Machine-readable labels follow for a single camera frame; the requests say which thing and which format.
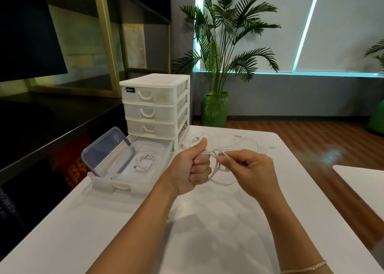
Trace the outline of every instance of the wooden floor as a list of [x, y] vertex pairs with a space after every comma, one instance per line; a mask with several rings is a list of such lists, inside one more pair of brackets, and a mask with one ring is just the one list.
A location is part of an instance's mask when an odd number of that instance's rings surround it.
[[384, 170], [384, 137], [367, 132], [364, 126], [340, 121], [227, 121], [226, 125], [277, 133], [363, 244], [372, 250], [384, 238], [384, 222], [332, 168], [343, 165]]

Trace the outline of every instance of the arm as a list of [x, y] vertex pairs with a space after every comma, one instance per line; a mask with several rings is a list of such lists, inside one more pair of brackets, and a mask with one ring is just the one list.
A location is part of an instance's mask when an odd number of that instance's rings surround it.
[[[249, 150], [228, 151], [219, 156], [243, 190], [255, 198], [271, 228], [281, 271], [300, 270], [323, 261], [310, 237], [286, 202], [276, 177], [273, 160]], [[332, 274], [324, 265], [306, 273]]]
[[177, 196], [208, 181], [209, 155], [198, 156], [207, 140], [175, 156], [150, 194], [109, 243], [87, 274], [150, 273]]

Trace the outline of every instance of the hand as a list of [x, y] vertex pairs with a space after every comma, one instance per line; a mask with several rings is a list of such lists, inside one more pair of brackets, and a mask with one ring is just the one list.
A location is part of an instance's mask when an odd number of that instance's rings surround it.
[[241, 188], [259, 203], [281, 196], [273, 160], [264, 154], [242, 149], [227, 151], [218, 162], [235, 175]]
[[197, 156], [207, 147], [207, 139], [202, 138], [197, 145], [178, 153], [165, 170], [159, 181], [170, 182], [178, 194], [185, 194], [198, 184], [208, 181], [212, 169], [209, 155]]

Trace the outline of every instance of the white table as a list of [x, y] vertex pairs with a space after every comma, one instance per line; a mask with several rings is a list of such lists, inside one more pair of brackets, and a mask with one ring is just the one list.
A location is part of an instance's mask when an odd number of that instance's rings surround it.
[[333, 169], [384, 221], [384, 171], [340, 165]]
[[[212, 136], [211, 148], [233, 144], [233, 135], [276, 146], [268, 155], [281, 189], [334, 273], [384, 273], [278, 135], [191, 126], [186, 138], [200, 132]], [[257, 149], [252, 141], [239, 146]], [[221, 182], [233, 178], [224, 171], [214, 177]], [[121, 192], [98, 192], [84, 179], [5, 257], [0, 273], [84, 274], [141, 202]], [[154, 273], [278, 273], [264, 213], [237, 183], [197, 186], [172, 207]]]

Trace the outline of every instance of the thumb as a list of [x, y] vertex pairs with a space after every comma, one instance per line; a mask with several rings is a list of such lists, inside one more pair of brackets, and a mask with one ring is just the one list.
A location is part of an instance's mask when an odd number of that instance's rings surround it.
[[217, 161], [221, 164], [226, 166], [232, 173], [235, 175], [236, 179], [237, 176], [242, 172], [243, 167], [240, 166], [235, 160], [233, 160], [231, 157], [219, 155], [217, 157]]
[[192, 160], [197, 155], [205, 151], [207, 144], [208, 144], [207, 139], [202, 138], [197, 145], [194, 145], [193, 147], [190, 147], [189, 149], [185, 150], [185, 155]]

